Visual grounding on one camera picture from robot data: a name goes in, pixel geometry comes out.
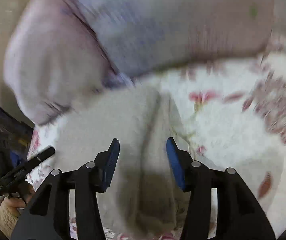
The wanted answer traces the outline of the hand in knit sleeve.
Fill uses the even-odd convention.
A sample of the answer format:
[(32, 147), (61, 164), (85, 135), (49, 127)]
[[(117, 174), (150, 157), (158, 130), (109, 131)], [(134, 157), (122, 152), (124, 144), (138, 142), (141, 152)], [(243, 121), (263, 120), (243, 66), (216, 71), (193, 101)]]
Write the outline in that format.
[(0, 230), (8, 239), (10, 239), (12, 231), (20, 217), (18, 209), (25, 208), (26, 203), (29, 202), (35, 193), (30, 183), (27, 183), (27, 186), (28, 194), (25, 202), (19, 198), (8, 198), (7, 196), (0, 195)]

